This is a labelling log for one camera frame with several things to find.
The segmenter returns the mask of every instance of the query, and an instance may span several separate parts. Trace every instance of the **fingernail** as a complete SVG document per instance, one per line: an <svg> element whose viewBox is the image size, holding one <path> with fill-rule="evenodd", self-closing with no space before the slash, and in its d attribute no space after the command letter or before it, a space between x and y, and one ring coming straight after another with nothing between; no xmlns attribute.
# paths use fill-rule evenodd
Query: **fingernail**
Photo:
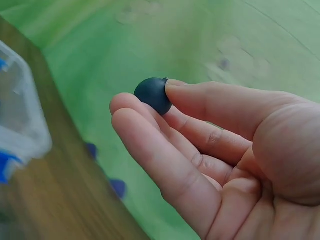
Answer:
<svg viewBox="0 0 320 240"><path fill-rule="evenodd" d="M179 81L179 80L175 80L175 79L169 79L166 82L167 85L169 86L185 86L188 85L187 83L183 82L183 81Z"/></svg>

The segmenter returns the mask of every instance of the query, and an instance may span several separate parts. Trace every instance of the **blue object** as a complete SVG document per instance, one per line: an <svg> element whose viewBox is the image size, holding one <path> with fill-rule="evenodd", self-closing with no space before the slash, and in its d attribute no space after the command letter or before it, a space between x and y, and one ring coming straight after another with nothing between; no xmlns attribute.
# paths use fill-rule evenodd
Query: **blue object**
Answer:
<svg viewBox="0 0 320 240"><path fill-rule="evenodd" d="M143 103L148 104L161 116L171 109L172 103L166 94L168 78L148 78L141 82L135 89L134 95Z"/></svg>
<svg viewBox="0 0 320 240"><path fill-rule="evenodd" d="M123 199L126 194L127 185L124 181L120 179L109 179L111 187L115 191L116 195Z"/></svg>
<svg viewBox="0 0 320 240"><path fill-rule="evenodd" d="M7 63L0 58L0 70L2 70L5 66L7 66Z"/></svg>
<svg viewBox="0 0 320 240"><path fill-rule="evenodd" d="M16 161L20 164L23 163L19 158L17 158L14 155L7 154L5 152L0 152L0 184L7 184L8 183L8 179L6 176L6 170L7 170L8 163L10 161Z"/></svg>
<svg viewBox="0 0 320 240"><path fill-rule="evenodd" d="M97 160L97 155L98 155L98 149L97 146L93 143L87 142L86 143L86 148L88 149L90 155L94 160Z"/></svg>

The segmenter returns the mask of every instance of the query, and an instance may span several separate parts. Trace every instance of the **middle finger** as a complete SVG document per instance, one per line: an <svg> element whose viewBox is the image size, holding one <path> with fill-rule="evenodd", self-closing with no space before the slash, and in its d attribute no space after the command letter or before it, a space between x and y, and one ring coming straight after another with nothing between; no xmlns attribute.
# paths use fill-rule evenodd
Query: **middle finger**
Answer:
<svg viewBox="0 0 320 240"><path fill-rule="evenodd" d="M223 186L233 167L227 163L202 155L199 150L180 132L171 128L168 123L150 106L142 103L138 98L129 93L121 93L115 96L110 104L111 113L117 110L129 108L135 110L158 129L167 140L180 151L192 164L204 175L214 179Z"/></svg>

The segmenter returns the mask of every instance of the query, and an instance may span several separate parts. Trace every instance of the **blue clip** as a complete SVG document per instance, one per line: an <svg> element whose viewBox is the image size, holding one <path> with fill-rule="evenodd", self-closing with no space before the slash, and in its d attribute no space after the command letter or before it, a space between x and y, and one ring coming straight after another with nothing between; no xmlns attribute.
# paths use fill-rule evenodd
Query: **blue clip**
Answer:
<svg viewBox="0 0 320 240"><path fill-rule="evenodd" d="M5 152L0 152L0 184L7 184L8 179L6 176L6 170L8 167L8 163L10 161L15 161L19 164L23 164L23 162L14 155L7 154Z"/></svg>
<svg viewBox="0 0 320 240"><path fill-rule="evenodd" d="M2 70L5 66L7 66L6 61L0 58L0 70Z"/></svg>

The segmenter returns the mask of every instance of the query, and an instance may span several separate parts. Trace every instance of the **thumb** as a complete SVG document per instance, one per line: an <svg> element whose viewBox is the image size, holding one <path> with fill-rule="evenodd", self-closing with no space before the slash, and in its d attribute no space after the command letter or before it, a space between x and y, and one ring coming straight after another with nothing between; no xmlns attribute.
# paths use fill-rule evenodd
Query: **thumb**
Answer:
<svg viewBox="0 0 320 240"><path fill-rule="evenodd" d="M181 112L211 122L252 141L259 125L272 113L297 102L307 101L296 95L205 82L186 84L168 80L169 100Z"/></svg>

